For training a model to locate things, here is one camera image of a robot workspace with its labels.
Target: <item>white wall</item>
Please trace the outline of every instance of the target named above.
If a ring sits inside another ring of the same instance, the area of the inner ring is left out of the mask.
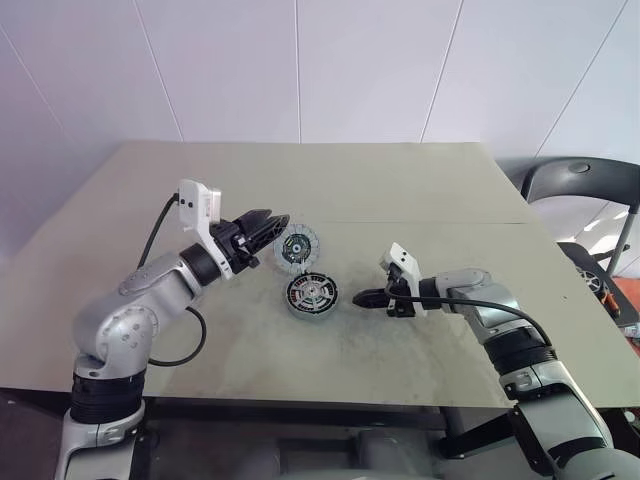
[[[0,257],[126,139],[480,140],[512,176],[640,163],[638,1],[0,2]],[[552,228],[603,206],[571,205]]]

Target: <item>red object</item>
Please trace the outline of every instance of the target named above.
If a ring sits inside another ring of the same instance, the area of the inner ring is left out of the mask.
[[[624,296],[627,297],[636,311],[640,311],[640,279],[614,277],[613,281],[616,282],[618,288],[622,290],[622,293],[624,293]],[[633,343],[630,338],[627,338],[627,342],[640,357],[640,346]]]

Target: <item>robotic arm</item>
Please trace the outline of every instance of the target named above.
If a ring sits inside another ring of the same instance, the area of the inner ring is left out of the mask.
[[[417,261],[394,243],[381,261],[387,287],[353,303],[389,316],[426,316],[442,308],[464,316],[500,375],[514,435],[541,475],[558,479],[637,479],[640,460],[615,450],[611,433],[556,353],[544,330],[489,273],[478,269],[422,278]]]
[[[232,278],[286,228],[288,215],[251,210],[220,219],[220,192],[182,180],[172,197],[185,230],[199,243],[140,267],[77,317],[71,408],[63,421],[56,480],[64,480],[74,452],[115,445],[134,436],[144,415],[142,391],[154,337],[222,277]]]

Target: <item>black chair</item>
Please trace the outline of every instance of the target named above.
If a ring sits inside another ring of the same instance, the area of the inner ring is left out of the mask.
[[[576,243],[558,243],[558,246],[576,266],[593,273],[602,285],[609,287],[620,307],[620,315],[614,318],[618,326],[636,323],[638,313],[610,275],[613,274],[622,252],[629,248],[626,241],[640,207],[640,166],[606,158],[571,157],[549,160],[527,172],[521,194],[529,203],[541,198],[577,195],[629,206],[629,214],[614,250],[594,258]],[[605,272],[598,261],[609,256],[611,260]]]

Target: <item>round metal disc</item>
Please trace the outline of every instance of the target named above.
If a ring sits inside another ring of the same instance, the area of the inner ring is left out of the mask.
[[[273,242],[273,252],[280,268],[299,275],[318,259],[320,242],[306,225],[290,224]]]
[[[289,283],[285,297],[289,311],[296,318],[320,320],[337,305],[338,287],[323,273],[303,273]]]
[[[576,267],[576,270],[578,270],[578,273],[589,287],[589,290],[593,293],[598,293],[602,289],[602,282],[595,273],[583,270],[580,267]]]

